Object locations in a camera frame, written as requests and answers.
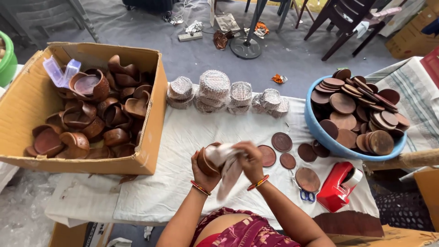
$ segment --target plastic wrap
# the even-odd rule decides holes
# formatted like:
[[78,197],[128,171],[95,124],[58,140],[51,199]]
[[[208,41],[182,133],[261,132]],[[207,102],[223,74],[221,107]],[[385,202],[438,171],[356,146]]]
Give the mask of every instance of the plastic wrap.
[[230,87],[231,107],[247,106],[252,103],[252,86],[248,82],[234,82]]
[[274,110],[269,110],[268,114],[272,115],[275,118],[280,118],[286,116],[289,110],[290,102],[284,97],[281,97],[281,103]]
[[252,99],[252,108],[257,113],[266,113],[267,110],[261,103],[262,94],[256,94]]
[[186,100],[193,96],[192,82],[189,78],[180,76],[169,84],[167,96],[171,99]]
[[281,103],[281,95],[276,89],[268,88],[262,93],[261,104],[267,110],[274,110]]
[[222,98],[211,98],[209,95],[206,95],[202,92],[198,92],[198,99],[205,103],[206,105],[212,106],[212,107],[220,107],[224,104],[228,104],[230,101],[230,96],[227,94],[225,97]]
[[3,247],[46,247],[54,221],[44,215],[61,174],[25,170],[17,186],[0,195],[0,240]]
[[189,94],[187,99],[173,99],[170,96],[170,90],[168,90],[168,93],[166,94],[166,102],[168,102],[168,104],[175,109],[186,110],[192,105],[194,96],[195,90],[192,89],[191,94]]
[[195,92],[195,96],[194,96],[194,105],[195,105],[195,108],[199,112],[210,114],[210,113],[216,113],[216,112],[222,110],[226,106],[226,103],[223,103],[220,107],[213,107],[213,106],[210,106],[210,105],[206,105],[205,103],[200,101],[199,91],[197,90]]
[[242,115],[245,114],[248,110],[250,109],[249,105],[245,105],[245,106],[238,106],[238,107],[227,107],[227,110],[232,113],[232,114],[236,114],[236,115]]
[[211,99],[221,100],[230,92],[230,80],[218,70],[208,70],[200,76],[200,93]]

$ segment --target scissors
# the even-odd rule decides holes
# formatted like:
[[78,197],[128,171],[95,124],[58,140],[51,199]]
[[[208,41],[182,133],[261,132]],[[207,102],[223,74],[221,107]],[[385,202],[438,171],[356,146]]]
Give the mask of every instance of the scissors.
[[313,203],[316,201],[316,195],[313,192],[300,189],[300,199],[302,199],[302,201],[309,201]]

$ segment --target red bangle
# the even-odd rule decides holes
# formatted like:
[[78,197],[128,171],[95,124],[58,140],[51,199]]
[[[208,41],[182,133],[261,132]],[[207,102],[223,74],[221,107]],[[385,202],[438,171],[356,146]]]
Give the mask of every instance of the red bangle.
[[200,185],[198,185],[194,180],[191,180],[191,184],[192,184],[195,188],[201,190],[201,192],[203,192],[204,194],[206,194],[206,195],[208,195],[208,196],[211,195],[210,192],[207,192],[207,190],[203,189],[203,187],[201,187]]
[[254,188],[256,188],[256,187],[259,187],[261,184],[263,184],[265,181],[267,181],[269,177],[270,177],[270,175],[265,175],[265,177],[264,177],[261,181],[255,183],[255,184],[253,184],[253,185],[250,185],[250,186],[247,188],[247,191],[250,191],[250,190],[252,190],[252,189],[254,189]]

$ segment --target dark brown plastic chair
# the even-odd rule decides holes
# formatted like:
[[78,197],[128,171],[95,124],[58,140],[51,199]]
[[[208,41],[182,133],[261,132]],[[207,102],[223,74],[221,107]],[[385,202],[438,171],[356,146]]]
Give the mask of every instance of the dark brown plastic chair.
[[[329,0],[317,16],[304,40],[307,40],[317,28],[319,28],[327,19],[330,19],[331,24],[328,29],[331,30],[333,26],[337,26],[340,37],[322,58],[322,61],[326,61],[344,43],[346,43],[352,35],[354,35],[354,28],[366,18],[372,5],[374,5],[374,2],[375,1],[373,0]],[[351,18],[352,21],[344,18],[343,14]]]

